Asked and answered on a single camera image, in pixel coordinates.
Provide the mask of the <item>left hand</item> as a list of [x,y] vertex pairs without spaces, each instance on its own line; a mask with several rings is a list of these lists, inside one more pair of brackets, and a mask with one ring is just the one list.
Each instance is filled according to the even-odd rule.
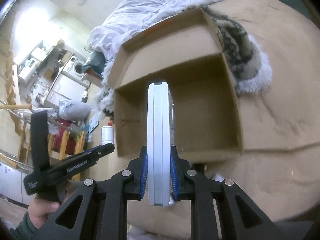
[[47,221],[48,215],[54,213],[60,207],[59,202],[50,202],[35,197],[28,206],[28,216],[36,229],[39,229]]

